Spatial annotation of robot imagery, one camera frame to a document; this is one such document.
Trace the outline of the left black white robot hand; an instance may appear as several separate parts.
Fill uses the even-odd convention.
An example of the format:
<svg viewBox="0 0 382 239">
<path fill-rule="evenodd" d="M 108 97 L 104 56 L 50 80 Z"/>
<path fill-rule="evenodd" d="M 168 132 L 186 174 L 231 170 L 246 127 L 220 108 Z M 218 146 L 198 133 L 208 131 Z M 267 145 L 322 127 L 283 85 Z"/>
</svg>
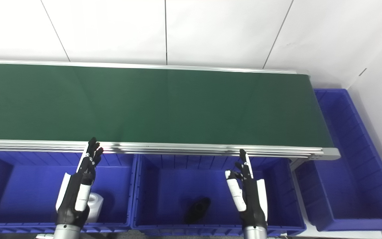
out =
<svg viewBox="0 0 382 239">
<path fill-rule="evenodd" d="M 82 230 L 89 216 L 88 200 L 103 151 L 100 142 L 92 137 L 82 153 L 76 172 L 65 174 L 56 203 L 57 227 Z"/>
</svg>

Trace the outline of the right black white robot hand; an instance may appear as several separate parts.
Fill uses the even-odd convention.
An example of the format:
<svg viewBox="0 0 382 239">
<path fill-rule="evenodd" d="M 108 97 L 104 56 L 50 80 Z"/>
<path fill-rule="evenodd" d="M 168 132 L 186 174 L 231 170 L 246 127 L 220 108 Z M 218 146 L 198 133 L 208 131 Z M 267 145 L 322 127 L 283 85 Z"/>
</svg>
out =
<svg viewBox="0 0 382 239">
<path fill-rule="evenodd" d="M 256 180 L 249 155 L 239 150 L 241 162 L 235 166 L 239 172 L 226 170 L 225 177 L 243 228 L 267 229 L 267 195 L 264 179 Z"/>
</svg>

